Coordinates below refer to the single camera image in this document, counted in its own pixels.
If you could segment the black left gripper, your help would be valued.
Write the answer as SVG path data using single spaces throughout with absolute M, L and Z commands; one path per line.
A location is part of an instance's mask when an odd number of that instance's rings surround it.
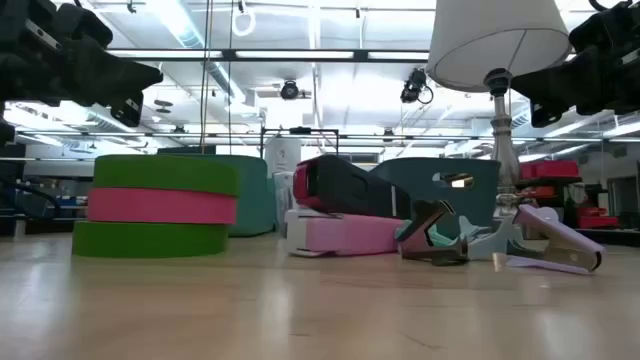
M 106 51 L 112 40 L 109 27 L 78 3 L 1 0 L 1 99 L 101 103 L 125 126 L 138 126 L 143 91 L 163 74 Z

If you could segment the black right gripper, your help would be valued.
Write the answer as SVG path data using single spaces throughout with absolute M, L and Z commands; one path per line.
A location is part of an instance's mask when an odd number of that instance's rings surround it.
M 575 107 L 582 115 L 639 110 L 639 5 L 611 7 L 589 0 L 595 13 L 571 31 L 570 61 L 513 78 L 514 90 L 531 102 L 531 126 L 547 127 Z

